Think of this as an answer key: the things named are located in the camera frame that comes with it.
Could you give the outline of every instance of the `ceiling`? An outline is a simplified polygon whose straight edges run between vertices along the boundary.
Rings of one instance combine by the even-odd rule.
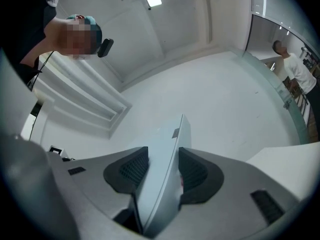
[[[95,18],[114,40],[102,61],[123,83],[214,47],[214,1],[162,0],[149,10],[146,0],[59,0],[57,16]]]

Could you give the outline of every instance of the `glass partition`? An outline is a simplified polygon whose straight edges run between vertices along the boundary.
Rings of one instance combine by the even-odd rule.
[[[319,37],[295,0],[252,0],[251,10],[298,36],[320,57]]]
[[[280,96],[283,101],[283,107],[281,109],[288,110],[292,117],[294,127],[299,136],[300,144],[308,144],[309,135],[305,120],[296,101],[281,80],[263,62],[252,56],[249,52],[236,48],[229,49],[239,57],[243,67],[249,66],[247,73],[254,77],[261,86],[267,88],[266,91],[271,96],[275,93]]]

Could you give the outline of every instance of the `cable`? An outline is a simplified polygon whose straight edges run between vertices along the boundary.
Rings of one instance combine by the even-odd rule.
[[[35,85],[35,83],[36,83],[36,81],[37,81],[37,78],[38,78],[39,74],[42,72],[41,70],[42,70],[43,67],[46,65],[47,61],[49,60],[50,56],[51,56],[53,53],[54,53],[54,51],[50,53],[50,55],[48,56],[48,58],[46,58],[46,60],[45,60],[45,62],[43,63],[42,67],[40,68],[39,73],[36,75],[35,80],[33,81],[33,84],[32,84],[32,86],[31,86],[31,88],[30,88],[31,91],[34,89],[34,85]]]

